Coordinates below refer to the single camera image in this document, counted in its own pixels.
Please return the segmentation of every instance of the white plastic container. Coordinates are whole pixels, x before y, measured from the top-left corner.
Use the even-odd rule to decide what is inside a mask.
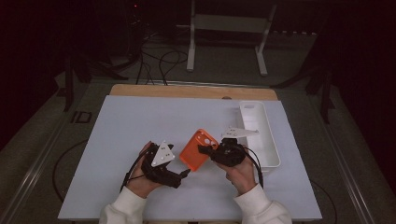
[[[259,158],[262,174],[269,175],[280,165],[280,158],[268,123],[264,103],[259,101],[241,101],[239,107],[243,123],[241,128],[259,131],[257,135],[246,137],[247,147],[253,150]]]

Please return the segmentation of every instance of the white board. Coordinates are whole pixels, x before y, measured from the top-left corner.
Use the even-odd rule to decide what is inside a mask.
[[[283,203],[295,220],[320,219],[321,214],[295,144],[284,108],[266,101],[265,110],[282,164],[264,177],[267,196]],[[161,97],[107,96],[81,157],[59,214],[60,219],[97,219],[101,209],[120,193],[125,173],[148,141],[175,145],[178,156],[196,130],[221,140],[236,126],[239,101]],[[173,160],[167,167],[187,167]],[[161,187],[148,196],[145,220],[239,220],[233,201],[236,190],[208,160],[182,180],[178,189]]]

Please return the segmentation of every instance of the white stand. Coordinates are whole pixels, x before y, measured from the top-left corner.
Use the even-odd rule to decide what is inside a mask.
[[[260,75],[264,77],[267,76],[268,72],[262,56],[262,50],[264,49],[265,42],[270,32],[275,11],[276,5],[273,5],[266,19],[195,14],[195,0],[191,0],[190,48],[187,60],[187,71],[192,72],[194,70],[196,29],[234,31],[262,34],[262,42],[256,47],[256,55]]]

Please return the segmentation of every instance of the white sleeve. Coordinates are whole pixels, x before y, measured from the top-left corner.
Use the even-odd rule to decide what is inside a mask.
[[[142,224],[146,199],[123,188],[117,200],[102,209],[99,224]]]
[[[234,200],[242,210],[243,224],[291,224],[289,211],[281,203],[270,201],[260,185]]]

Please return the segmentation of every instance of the orange phone case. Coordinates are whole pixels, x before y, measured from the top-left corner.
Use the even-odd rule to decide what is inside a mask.
[[[209,158],[206,154],[202,154],[198,150],[200,146],[212,146],[213,149],[217,149],[219,143],[210,136],[204,129],[198,129],[190,139],[189,143],[181,151],[179,158],[183,161],[192,171],[198,170],[198,168]]]

